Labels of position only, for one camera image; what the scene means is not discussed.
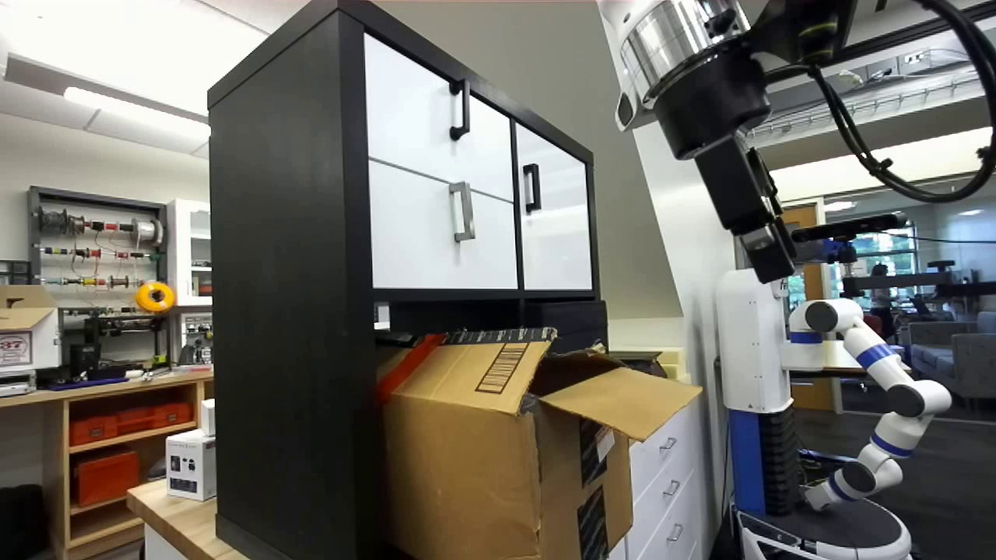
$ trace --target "black handle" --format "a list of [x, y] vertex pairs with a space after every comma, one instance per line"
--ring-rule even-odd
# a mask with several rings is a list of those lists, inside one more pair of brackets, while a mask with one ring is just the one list
[[460, 98], [460, 129], [447, 129], [452, 141], [471, 135], [471, 81], [452, 81], [447, 93]]
[[538, 182], [538, 164], [526, 164], [526, 215], [542, 208], [542, 182]]

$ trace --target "cardboard box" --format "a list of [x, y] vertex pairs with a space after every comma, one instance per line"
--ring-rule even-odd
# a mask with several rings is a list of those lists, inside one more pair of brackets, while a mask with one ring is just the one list
[[0, 286], [0, 370], [59, 366], [59, 308], [43, 286]]
[[166, 478], [171, 495], [208, 501], [217, 491], [216, 440], [202, 429], [166, 440]]
[[667, 376], [667, 379], [685, 379], [685, 364], [683, 364], [683, 353], [667, 348], [667, 353], [613, 353], [613, 361], [633, 366], [633, 370], [643, 370], [653, 376]]
[[700, 389], [552, 344], [439, 346], [385, 404], [388, 538], [420, 560], [608, 556], [630, 442]]

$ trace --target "small robot arm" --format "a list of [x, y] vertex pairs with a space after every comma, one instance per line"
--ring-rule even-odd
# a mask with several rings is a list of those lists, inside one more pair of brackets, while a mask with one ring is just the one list
[[826, 482], [805, 489], [805, 504], [826, 512], [837, 501], [860, 501], [901, 487], [901, 463], [913, 457], [934, 415], [949, 412], [952, 396], [934, 379], [913, 379], [903, 359], [861, 321], [861, 308], [850, 300], [801, 305], [789, 317], [789, 338], [793, 370], [820, 370], [823, 344], [839, 338], [848, 354], [884, 389], [891, 408], [857, 463], [848, 463]]

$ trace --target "storage bin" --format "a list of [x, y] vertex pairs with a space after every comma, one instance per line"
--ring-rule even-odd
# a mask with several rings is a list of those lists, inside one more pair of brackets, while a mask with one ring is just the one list
[[142, 433], [142, 429], [156, 429], [156, 412], [154, 408], [127, 408], [117, 412], [117, 433]]
[[187, 403], [166, 403], [156, 408], [156, 426], [178, 426], [189, 419], [194, 419], [194, 412]]
[[117, 418], [111, 415], [81, 418], [81, 419], [71, 419], [68, 445], [88, 445], [88, 442], [115, 440], [115, 435], [117, 435]]
[[103, 501], [117, 501], [131, 487], [141, 482], [141, 468], [133, 452], [115, 452], [103, 457], [81, 462], [76, 468], [76, 504], [91, 509]]

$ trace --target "workbench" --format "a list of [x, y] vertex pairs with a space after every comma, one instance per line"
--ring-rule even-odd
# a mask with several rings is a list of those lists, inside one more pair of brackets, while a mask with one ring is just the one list
[[216, 536], [217, 501], [167, 495], [166, 478], [156, 478], [131, 489], [127, 509], [187, 560], [242, 556]]
[[[100, 550], [141, 541], [141, 521], [127, 512], [126, 499], [100, 504], [76, 504], [76, 468], [107, 452], [138, 452], [141, 474], [150, 474], [166, 454], [166, 435], [200, 426], [200, 403], [206, 398], [213, 370], [156, 374], [150, 379], [88, 386], [88, 389], [36, 389], [15, 398], [0, 398], [0, 415], [15, 408], [42, 408], [43, 440], [43, 495], [49, 509], [52, 550], [61, 560], [92, 556]], [[187, 403], [194, 418], [167, 426], [150, 426], [95, 442], [71, 442], [71, 424], [95, 408], [126, 408], [154, 396]]]

